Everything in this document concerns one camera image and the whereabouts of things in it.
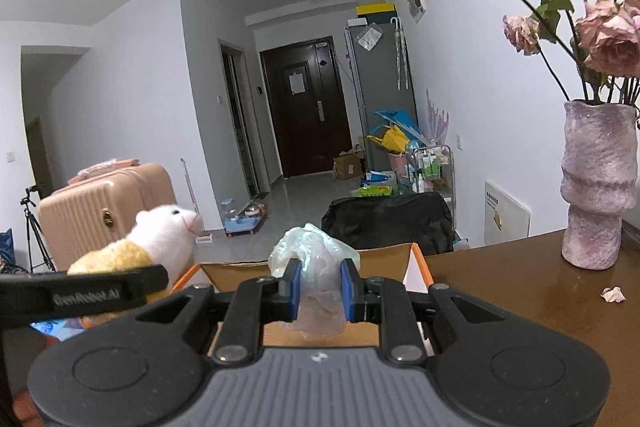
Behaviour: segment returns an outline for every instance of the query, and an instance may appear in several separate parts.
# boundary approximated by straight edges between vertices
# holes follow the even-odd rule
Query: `stuffed animal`
[[[146,296],[148,303],[153,302],[164,297],[193,264],[193,247],[202,228],[202,218],[198,214],[174,204],[142,210],[126,238],[83,255],[67,273],[108,273],[161,264],[169,274],[169,284],[165,291]],[[83,324],[96,325],[116,316],[118,314],[103,314],[84,320]]]

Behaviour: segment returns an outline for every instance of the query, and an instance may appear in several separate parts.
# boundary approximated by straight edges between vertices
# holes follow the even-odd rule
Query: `black bag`
[[[417,243],[424,255],[453,250],[451,211],[437,192],[335,200],[322,231],[356,250]]]

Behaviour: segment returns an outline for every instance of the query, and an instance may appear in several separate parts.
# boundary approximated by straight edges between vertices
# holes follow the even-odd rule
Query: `cardboard box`
[[[362,176],[362,162],[356,153],[348,153],[334,158],[334,178],[349,180]]]

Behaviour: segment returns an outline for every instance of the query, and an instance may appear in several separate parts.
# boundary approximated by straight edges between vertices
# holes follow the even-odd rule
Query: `refrigerator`
[[[374,111],[404,109],[413,122],[418,123],[410,70],[409,89],[406,89],[404,68],[400,68],[401,82],[398,90],[395,25],[385,23],[378,26],[382,29],[383,35],[371,51],[358,44],[358,35],[366,26],[347,26],[344,30],[358,99],[360,123],[365,136],[384,121],[382,117],[373,114]],[[367,168],[374,171],[391,170],[386,152],[371,140],[365,138],[364,143]]]

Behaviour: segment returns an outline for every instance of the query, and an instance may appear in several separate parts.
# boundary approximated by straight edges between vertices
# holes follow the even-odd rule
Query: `metal bolt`
[[[247,352],[244,346],[222,346],[216,351],[216,357],[222,362],[241,362],[244,360],[249,352]]]
[[[415,362],[422,356],[422,350],[418,346],[406,344],[394,347],[391,356],[398,362]]]

